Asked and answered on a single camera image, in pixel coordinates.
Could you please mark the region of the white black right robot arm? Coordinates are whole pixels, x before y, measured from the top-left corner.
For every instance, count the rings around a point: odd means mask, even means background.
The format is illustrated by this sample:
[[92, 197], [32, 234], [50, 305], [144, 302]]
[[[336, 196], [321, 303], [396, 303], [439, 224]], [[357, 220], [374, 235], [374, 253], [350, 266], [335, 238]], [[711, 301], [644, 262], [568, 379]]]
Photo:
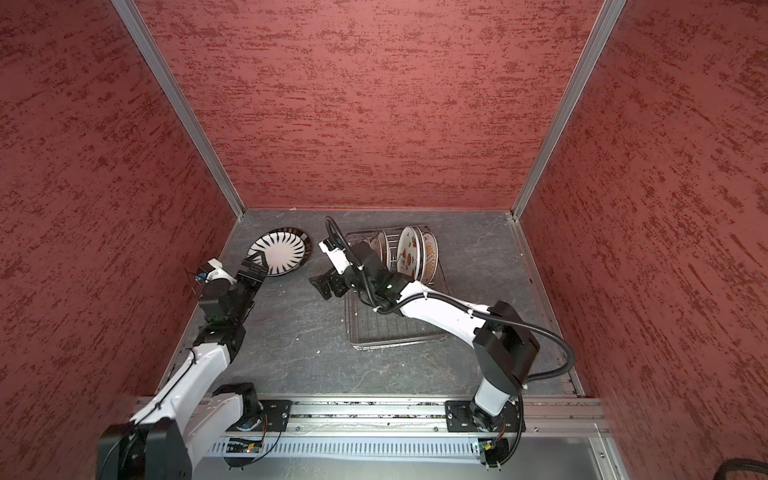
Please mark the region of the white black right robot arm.
[[472, 304], [429, 288], [387, 268], [365, 243], [348, 245], [328, 238], [320, 243], [332, 268], [311, 283], [326, 300], [348, 291], [380, 315], [396, 314], [426, 322], [472, 347], [482, 374], [472, 404], [487, 417], [501, 415], [533, 379], [540, 352], [538, 329], [508, 304]]

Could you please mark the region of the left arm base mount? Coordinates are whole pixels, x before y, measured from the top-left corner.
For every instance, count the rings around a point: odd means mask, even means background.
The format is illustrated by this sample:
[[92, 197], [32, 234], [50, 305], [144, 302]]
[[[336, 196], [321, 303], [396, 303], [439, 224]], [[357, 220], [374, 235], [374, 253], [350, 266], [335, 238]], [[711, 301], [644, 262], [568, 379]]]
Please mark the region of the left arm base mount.
[[264, 399], [250, 382], [221, 385], [213, 391], [212, 399], [219, 401], [233, 395], [239, 396], [242, 408], [227, 431], [284, 432], [287, 429], [293, 401]]

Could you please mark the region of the dark striped rim plate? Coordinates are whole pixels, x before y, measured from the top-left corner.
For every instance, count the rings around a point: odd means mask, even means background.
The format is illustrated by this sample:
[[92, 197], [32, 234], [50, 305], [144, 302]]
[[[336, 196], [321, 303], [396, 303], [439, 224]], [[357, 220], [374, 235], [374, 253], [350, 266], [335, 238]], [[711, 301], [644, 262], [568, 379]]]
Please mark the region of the dark striped rim plate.
[[311, 240], [306, 232], [294, 227], [284, 227], [276, 230], [279, 247], [278, 260], [285, 268], [298, 268], [310, 257], [312, 252]]

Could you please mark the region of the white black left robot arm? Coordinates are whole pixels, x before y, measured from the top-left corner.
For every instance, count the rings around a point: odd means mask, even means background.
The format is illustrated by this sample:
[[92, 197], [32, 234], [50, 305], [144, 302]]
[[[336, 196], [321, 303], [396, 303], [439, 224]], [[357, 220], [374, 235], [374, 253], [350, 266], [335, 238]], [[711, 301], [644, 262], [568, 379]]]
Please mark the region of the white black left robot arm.
[[113, 424], [98, 445], [98, 479], [189, 479], [230, 428], [264, 434], [268, 417], [251, 383], [213, 389], [239, 353], [244, 321], [269, 272], [266, 257], [246, 257], [236, 275], [216, 259], [200, 270], [205, 324], [180, 369], [125, 424]]

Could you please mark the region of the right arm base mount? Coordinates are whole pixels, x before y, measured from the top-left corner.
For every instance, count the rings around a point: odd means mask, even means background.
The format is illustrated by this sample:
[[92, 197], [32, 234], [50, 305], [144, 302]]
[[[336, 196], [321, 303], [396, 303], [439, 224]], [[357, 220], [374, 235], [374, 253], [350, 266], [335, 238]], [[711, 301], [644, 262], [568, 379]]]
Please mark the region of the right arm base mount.
[[518, 433], [525, 432], [517, 401], [507, 401], [502, 411], [492, 416], [474, 401], [448, 400], [444, 403], [447, 430], [451, 433]]

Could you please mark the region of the black white sunburst plate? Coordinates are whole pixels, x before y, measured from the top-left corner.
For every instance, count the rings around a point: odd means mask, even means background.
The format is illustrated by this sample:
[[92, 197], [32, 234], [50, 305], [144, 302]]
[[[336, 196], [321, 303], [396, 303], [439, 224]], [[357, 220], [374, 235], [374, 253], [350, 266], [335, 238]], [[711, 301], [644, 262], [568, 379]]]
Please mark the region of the black white sunburst plate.
[[301, 266], [300, 265], [298, 268], [296, 267], [285, 268], [284, 266], [282, 266], [278, 260], [279, 247], [276, 245], [276, 243], [277, 243], [276, 230], [273, 230], [259, 237], [250, 246], [247, 252], [247, 256], [249, 256], [250, 254], [253, 254], [257, 250], [265, 252], [266, 260], [268, 262], [268, 270], [269, 270], [268, 275], [271, 277], [277, 277], [277, 276], [288, 274], [290, 272], [295, 271]]

